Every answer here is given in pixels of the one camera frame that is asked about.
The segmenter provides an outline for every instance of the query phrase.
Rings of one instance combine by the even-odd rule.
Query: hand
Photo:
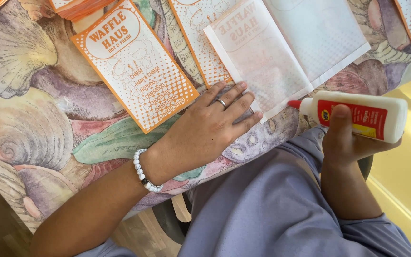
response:
[[[255,99],[252,92],[239,98],[247,88],[237,83],[220,99],[227,108],[213,100],[226,86],[225,81],[214,84],[183,114],[169,131],[144,154],[140,162],[149,180],[164,183],[183,172],[211,163],[238,137],[258,123],[263,114],[257,112],[232,124]]]
[[[352,134],[351,110],[346,105],[337,105],[331,114],[328,133],[323,139],[324,161],[329,165],[349,167],[355,161],[378,152],[399,146]]]

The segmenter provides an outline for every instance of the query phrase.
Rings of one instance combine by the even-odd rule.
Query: tablecloth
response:
[[[372,49],[311,95],[318,90],[382,95],[410,81],[411,43],[395,3],[348,2]],[[204,92],[167,0],[135,3]],[[31,231],[74,193],[161,138],[181,115],[144,135],[69,40],[108,8],[78,23],[57,16],[48,0],[9,0],[0,8],[0,193]],[[253,127],[216,161],[175,177],[132,211],[228,172],[313,125],[286,108]]]

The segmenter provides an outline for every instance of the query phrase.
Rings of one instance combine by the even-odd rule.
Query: translucent paper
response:
[[[261,122],[370,49],[344,0],[242,0],[204,32]]]

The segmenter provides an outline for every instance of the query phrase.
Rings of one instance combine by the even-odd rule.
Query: red label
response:
[[[318,118],[321,125],[329,126],[334,106],[343,104],[351,109],[353,133],[384,140],[383,131],[388,110],[357,104],[318,100]]]

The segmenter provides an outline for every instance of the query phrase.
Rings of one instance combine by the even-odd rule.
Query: cartoon boy drawing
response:
[[[119,80],[123,84],[123,90],[130,91],[130,98],[133,99],[134,92],[137,89],[134,87],[134,82],[129,77],[129,73],[125,72],[125,66],[123,62],[115,57],[112,57],[107,60],[106,62],[107,71],[112,74],[115,80]]]
[[[146,72],[153,68],[150,59],[152,50],[153,45],[147,39],[137,40],[129,45],[129,54],[136,60],[137,66],[144,68]]]
[[[230,0],[212,0],[212,7],[218,12],[218,16],[226,12],[230,5]]]
[[[196,5],[190,5],[186,8],[186,18],[188,19],[190,26],[192,29],[196,30],[198,33],[198,42],[202,43],[200,46],[201,52],[205,54],[204,51],[204,39],[206,38],[206,34],[202,31],[207,25],[203,22],[204,21],[204,14],[202,10],[197,7]]]

